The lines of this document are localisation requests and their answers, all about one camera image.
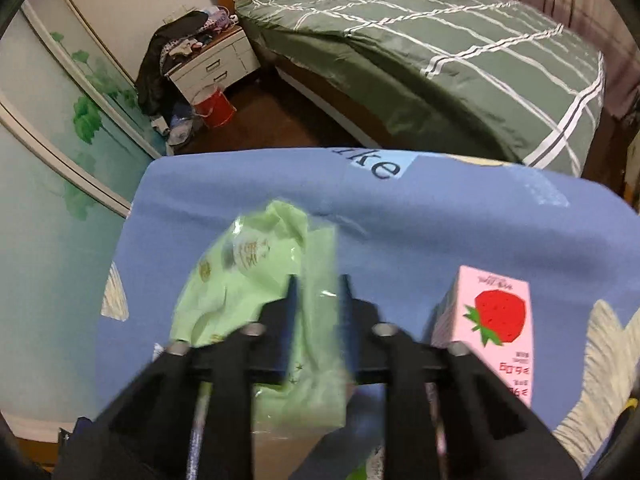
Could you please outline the light green snack bag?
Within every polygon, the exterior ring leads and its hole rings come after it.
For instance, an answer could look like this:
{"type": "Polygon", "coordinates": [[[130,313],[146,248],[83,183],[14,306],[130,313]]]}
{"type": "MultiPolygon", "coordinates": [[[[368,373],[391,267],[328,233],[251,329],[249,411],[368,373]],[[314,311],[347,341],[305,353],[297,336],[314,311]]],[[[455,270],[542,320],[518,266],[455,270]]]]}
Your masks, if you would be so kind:
{"type": "Polygon", "coordinates": [[[264,304],[298,281],[291,361],[280,386],[254,389],[262,429],[323,432],[346,422],[350,375],[340,341],[337,228],[273,200],[236,218],[194,266],[170,336],[193,347],[221,342],[258,319],[264,304]]]}

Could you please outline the pink strawberry milk carton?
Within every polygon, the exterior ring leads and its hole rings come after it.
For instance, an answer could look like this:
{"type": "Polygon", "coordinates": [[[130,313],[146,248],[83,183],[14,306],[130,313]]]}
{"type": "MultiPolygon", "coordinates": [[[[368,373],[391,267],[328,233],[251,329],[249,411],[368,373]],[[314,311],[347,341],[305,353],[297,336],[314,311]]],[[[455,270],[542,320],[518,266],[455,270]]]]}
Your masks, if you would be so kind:
{"type": "Polygon", "coordinates": [[[436,309],[430,344],[463,342],[525,405],[533,400],[534,334],[529,284],[460,266],[436,309]]]}

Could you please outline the sliding wardrobe with leaf print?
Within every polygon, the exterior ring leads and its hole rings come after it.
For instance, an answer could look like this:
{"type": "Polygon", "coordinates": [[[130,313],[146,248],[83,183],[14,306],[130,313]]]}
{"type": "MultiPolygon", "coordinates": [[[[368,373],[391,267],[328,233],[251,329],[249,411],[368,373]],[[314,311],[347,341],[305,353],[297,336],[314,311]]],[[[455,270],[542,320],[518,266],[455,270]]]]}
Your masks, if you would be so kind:
{"type": "Polygon", "coordinates": [[[72,0],[24,0],[1,37],[1,411],[19,436],[96,411],[96,324],[128,316],[115,246],[165,154],[72,0]]]}

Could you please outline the red plastic bucket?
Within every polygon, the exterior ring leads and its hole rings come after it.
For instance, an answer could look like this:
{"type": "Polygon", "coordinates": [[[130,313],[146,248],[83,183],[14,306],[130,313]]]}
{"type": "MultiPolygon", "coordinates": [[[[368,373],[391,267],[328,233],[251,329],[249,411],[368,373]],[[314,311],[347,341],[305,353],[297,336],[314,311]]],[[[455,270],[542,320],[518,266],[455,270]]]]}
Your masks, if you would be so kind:
{"type": "Polygon", "coordinates": [[[227,125],[236,109],[227,99],[219,84],[209,84],[191,100],[194,114],[204,122],[209,130],[227,125]]]}

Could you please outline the green plaid bed cover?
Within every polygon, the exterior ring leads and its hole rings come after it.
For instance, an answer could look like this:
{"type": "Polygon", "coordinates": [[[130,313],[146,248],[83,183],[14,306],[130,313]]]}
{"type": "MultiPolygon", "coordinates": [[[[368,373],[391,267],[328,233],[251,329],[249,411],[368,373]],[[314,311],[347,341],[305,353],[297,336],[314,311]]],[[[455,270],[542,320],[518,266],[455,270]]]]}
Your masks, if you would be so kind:
{"type": "Polygon", "coordinates": [[[363,106],[385,144],[578,177],[602,54],[516,0],[238,0],[251,40],[363,106]]]}

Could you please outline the white bedside drawer cabinet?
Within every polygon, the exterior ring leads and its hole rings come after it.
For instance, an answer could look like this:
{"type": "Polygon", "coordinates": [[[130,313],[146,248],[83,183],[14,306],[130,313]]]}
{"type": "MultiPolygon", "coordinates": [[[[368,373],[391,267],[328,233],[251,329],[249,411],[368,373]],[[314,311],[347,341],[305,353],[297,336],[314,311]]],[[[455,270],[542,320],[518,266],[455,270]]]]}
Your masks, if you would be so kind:
{"type": "Polygon", "coordinates": [[[227,88],[258,70],[260,64],[250,40],[234,26],[206,44],[200,53],[170,70],[167,77],[188,102],[210,84],[227,88]]]}

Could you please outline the black clothes pile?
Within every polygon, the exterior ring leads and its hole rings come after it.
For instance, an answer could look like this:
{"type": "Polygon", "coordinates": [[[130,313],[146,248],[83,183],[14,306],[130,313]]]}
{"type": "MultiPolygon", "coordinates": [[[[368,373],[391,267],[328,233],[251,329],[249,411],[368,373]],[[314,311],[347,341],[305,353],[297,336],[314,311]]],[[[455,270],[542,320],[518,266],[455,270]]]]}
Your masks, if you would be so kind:
{"type": "Polygon", "coordinates": [[[164,63],[168,51],[198,32],[207,20],[208,15],[205,12],[195,10],[160,26],[154,32],[134,82],[138,105],[146,116],[164,116],[170,112],[174,92],[168,90],[168,82],[164,76],[164,63]]]}

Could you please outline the striped pink white curtain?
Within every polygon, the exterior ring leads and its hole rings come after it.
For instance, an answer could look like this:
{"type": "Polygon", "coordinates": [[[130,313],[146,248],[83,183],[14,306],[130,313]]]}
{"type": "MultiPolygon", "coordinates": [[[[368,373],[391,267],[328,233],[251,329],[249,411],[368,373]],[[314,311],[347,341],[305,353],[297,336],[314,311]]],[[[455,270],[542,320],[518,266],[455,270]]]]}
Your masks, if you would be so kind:
{"type": "Polygon", "coordinates": [[[520,0],[595,46],[604,56],[605,109],[621,118],[639,97],[639,48],[611,0],[520,0]]]}

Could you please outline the wooden bed frame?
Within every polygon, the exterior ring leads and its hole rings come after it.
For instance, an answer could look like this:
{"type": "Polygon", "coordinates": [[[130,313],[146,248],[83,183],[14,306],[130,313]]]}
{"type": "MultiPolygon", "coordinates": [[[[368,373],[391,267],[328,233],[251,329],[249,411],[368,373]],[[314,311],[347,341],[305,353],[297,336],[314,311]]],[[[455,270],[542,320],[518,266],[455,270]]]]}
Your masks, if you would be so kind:
{"type": "MultiPolygon", "coordinates": [[[[238,0],[215,1],[233,11],[238,0]]],[[[314,103],[323,114],[335,120],[366,148],[401,147],[400,141],[386,130],[384,124],[370,110],[346,96],[329,81],[256,42],[252,44],[252,48],[262,66],[275,73],[288,87],[314,103]]]]}

